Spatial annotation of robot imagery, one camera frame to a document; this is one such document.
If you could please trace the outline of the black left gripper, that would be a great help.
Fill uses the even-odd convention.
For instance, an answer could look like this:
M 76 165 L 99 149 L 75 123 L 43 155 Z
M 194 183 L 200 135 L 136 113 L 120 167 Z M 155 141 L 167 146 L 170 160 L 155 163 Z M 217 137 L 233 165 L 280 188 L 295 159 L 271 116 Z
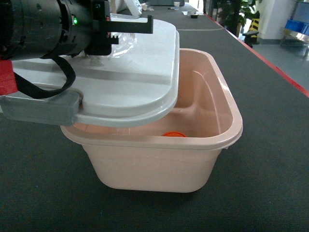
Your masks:
M 107 56 L 112 52 L 112 45 L 118 44 L 118 37 L 111 32 L 153 34 L 154 18 L 149 15 L 147 22 L 110 21 L 108 0 L 91 0 L 90 10 L 93 18 L 91 41 L 84 50 L 87 55 Z

